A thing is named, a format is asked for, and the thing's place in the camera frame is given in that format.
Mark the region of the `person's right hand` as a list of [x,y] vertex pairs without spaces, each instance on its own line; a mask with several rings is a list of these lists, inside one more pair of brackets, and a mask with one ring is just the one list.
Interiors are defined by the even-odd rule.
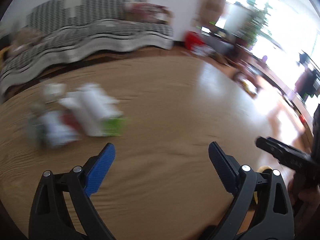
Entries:
[[295,218],[295,226],[297,228],[305,227],[315,214],[319,206],[319,186],[304,189],[299,194],[293,194],[294,180],[291,179],[287,186],[291,204],[294,205],[297,200],[301,200],[305,205],[304,211]]

